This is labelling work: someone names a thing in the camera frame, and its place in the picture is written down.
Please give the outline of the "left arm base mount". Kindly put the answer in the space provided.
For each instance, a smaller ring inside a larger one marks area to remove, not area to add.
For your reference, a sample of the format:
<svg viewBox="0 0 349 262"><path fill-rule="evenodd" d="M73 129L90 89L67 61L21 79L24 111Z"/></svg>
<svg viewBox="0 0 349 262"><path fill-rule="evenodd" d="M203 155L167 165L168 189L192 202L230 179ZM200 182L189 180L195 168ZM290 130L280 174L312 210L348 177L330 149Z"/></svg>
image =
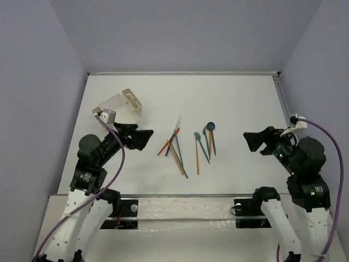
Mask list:
<svg viewBox="0 0 349 262"><path fill-rule="evenodd" d="M121 199L119 210L113 211L100 227L101 230L133 230L138 228L139 200L126 198Z"/></svg>

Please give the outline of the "blue round spoon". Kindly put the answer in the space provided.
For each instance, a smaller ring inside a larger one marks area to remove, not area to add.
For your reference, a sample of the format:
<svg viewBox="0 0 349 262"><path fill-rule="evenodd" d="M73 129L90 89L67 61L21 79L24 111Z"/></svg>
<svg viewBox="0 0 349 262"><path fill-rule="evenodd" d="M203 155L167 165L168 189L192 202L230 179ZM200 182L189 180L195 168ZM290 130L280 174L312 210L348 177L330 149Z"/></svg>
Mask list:
<svg viewBox="0 0 349 262"><path fill-rule="evenodd" d="M206 127L208 131L210 130L212 132L212 151L214 155L216 155L215 140L214 140L214 134L213 134L213 131L215 130L215 124L213 122L208 122Z"/></svg>

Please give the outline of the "teal plastic fork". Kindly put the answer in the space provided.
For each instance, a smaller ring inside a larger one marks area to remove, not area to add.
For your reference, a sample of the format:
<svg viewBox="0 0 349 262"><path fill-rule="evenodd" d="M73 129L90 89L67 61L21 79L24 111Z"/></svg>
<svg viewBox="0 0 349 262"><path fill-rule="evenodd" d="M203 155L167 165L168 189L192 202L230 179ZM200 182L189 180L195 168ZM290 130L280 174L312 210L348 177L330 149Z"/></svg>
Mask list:
<svg viewBox="0 0 349 262"><path fill-rule="evenodd" d="M203 148L203 144L202 144L202 142L201 142L201 136L200 136L200 134L199 134L198 132L195 132L195 133L194 133L194 136L195 136L195 138L197 139L197 142L198 142L198 144L200 145L201 150L202 150L202 152L203 152L203 154L204 154L204 156L205 156L207 162L210 164L210 160L209 160L209 158L208 158L208 155L206 154L206 152L205 152L205 150L204 150L204 148Z"/></svg>

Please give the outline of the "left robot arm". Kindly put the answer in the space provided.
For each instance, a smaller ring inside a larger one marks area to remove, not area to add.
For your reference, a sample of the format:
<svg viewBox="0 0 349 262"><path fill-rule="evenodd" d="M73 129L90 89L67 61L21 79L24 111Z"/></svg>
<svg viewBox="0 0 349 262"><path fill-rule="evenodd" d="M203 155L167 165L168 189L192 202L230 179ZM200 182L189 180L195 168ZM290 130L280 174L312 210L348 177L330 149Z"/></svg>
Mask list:
<svg viewBox="0 0 349 262"><path fill-rule="evenodd" d="M120 123L107 130L102 140L94 134L80 139L62 218L44 238L33 261L84 261L106 218L123 214L120 192L103 185L107 175L104 165L118 151L143 150L154 132Z"/></svg>

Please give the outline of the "steel knife black handle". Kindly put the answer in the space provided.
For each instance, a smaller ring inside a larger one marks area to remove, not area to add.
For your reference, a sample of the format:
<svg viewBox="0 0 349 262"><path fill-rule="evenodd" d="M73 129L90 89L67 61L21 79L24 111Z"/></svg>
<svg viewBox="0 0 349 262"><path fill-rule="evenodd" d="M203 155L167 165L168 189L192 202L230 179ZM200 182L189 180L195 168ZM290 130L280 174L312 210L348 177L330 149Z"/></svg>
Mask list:
<svg viewBox="0 0 349 262"><path fill-rule="evenodd" d="M169 151L170 151L170 143L172 142L173 138L174 138L175 135L177 134L177 129L179 128L180 120L181 120L181 115L179 116L179 118L178 118L178 120L177 120L175 129L174 129L173 134L172 134L172 136L171 136L171 138L170 138L170 140L169 140L168 147L167 147L167 150L166 150L166 153L165 153L165 156L166 156L166 157L168 156Z"/></svg>

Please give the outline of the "orange plastic spoon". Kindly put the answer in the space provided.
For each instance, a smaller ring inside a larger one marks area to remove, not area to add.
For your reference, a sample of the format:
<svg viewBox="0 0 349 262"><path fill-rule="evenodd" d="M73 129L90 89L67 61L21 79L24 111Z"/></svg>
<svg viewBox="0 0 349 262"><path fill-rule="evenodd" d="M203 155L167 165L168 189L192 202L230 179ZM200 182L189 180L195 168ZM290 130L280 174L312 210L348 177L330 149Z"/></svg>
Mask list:
<svg viewBox="0 0 349 262"><path fill-rule="evenodd" d="M209 130L209 156L212 155L212 132Z"/></svg>

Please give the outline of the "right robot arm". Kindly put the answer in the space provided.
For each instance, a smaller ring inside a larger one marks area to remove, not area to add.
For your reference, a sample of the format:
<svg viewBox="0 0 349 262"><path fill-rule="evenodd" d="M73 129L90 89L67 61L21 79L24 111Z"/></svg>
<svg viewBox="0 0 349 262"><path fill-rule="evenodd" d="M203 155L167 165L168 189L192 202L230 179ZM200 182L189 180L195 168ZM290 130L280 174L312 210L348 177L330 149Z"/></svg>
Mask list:
<svg viewBox="0 0 349 262"><path fill-rule="evenodd" d="M330 192L320 175L326 162L324 146L316 139L296 140L292 130L267 127L258 133L243 134L249 150L274 156L289 173L286 184L298 216L297 234L283 209L279 193L273 187L255 189L251 208L264 214L278 241L278 258L300 261L302 252L314 260L325 261L332 239L329 233Z"/></svg>

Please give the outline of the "orange chopstick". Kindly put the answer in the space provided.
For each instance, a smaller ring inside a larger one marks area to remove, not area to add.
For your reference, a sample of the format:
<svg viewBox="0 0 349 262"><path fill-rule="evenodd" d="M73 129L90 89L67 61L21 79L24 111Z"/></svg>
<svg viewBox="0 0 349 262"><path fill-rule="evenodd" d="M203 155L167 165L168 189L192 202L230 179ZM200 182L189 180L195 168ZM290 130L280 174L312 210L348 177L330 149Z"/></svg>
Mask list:
<svg viewBox="0 0 349 262"><path fill-rule="evenodd" d="M199 159L198 159L198 142L197 139L195 139L195 146L196 146L196 172L197 175L200 174L200 165L199 165Z"/></svg>
<svg viewBox="0 0 349 262"><path fill-rule="evenodd" d="M183 170L183 168L182 168L181 163L179 162L179 158L178 158L178 156L176 155L176 152L175 152L175 150L173 149L171 143L170 143L170 150L171 150L171 152L172 152L172 154L173 154L173 156L174 156L174 159L175 159L176 164L177 164L177 166L178 166L178 168L179 168L179 170L180 170L180 173L184 176L184 170Z"/></svg>

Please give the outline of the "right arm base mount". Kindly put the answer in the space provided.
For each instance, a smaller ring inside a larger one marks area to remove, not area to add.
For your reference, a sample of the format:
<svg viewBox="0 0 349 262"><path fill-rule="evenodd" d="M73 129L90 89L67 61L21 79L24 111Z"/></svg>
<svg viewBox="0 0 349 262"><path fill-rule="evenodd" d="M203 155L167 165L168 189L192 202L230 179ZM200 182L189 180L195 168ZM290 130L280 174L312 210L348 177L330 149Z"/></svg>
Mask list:
<svg viewBox="0 0 349 262"><path fill-rule="evenodd" d="M234 199L230 213L236 218L237 229L271 228L271 224L263 212L256 207L250 198Z"/></svg>

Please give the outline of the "white perforated basket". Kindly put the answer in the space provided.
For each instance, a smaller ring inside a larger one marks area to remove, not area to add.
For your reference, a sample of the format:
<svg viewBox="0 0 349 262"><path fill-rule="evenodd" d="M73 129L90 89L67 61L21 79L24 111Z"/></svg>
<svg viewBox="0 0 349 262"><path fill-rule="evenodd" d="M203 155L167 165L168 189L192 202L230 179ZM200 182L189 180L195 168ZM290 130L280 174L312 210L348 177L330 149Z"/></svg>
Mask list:
<svg viewBox="0 0 349 262"><path fill-rule="evenodd" d="M125 102L122 93L118 93L115 96L101 102L98 105L102 110L110 109L116 112L115 122L117 123L125 123L125 124L138 124L141 123L141 115L136 114L132 107Z"/></svg>

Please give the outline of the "cream right side caddy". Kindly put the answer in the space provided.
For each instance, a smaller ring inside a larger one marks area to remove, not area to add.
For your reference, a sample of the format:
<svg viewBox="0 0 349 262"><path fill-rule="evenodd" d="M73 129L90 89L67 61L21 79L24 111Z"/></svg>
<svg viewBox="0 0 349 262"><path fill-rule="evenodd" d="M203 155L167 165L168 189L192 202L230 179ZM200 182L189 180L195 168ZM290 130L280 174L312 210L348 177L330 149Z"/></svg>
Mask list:
<svg viewBox="0 0 349 262"><path fill-rule="evenodd" d="M122 91L122 96L126 103L128 103L136 114L140 114L142 111L142 103L139 101L138 97L134 92L127 88Z"/></svg>

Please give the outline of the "teal chopstick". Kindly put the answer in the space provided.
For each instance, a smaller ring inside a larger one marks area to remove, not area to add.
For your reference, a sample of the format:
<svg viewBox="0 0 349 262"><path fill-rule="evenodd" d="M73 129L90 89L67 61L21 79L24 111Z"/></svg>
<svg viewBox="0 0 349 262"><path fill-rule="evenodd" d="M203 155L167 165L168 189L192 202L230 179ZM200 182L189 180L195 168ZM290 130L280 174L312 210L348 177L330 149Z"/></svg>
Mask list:
<svg viewBox="0 0 349 262"><path fill-rule="evenodd" d="M168 141L168 145L170 147L170 150L174 156L174 159L176 161L176 164L178 165L179 167L179 170L180 170L180 173L186 178L188 179L188 175L184 169L184 164L183 164L183 160L182 160L182 157L180 156L179 153L177 153L177 151L174 149L174 147L172 146L172 144Z"/></svg>
<svg viewBox="0 0 349 262"><path fill-rule="evenodd" d="M179 159L180 159L180 163L181 165L184 167L184 163L183 163L183 158L182 158L182 153L181 153L181 149L180 149L180 145L179 145L179 139L178 139L178 135L177 135L177 131L174 131L175 134L175 140L176 140L176 144L178 147L178 153L179 153Z"/></svg>

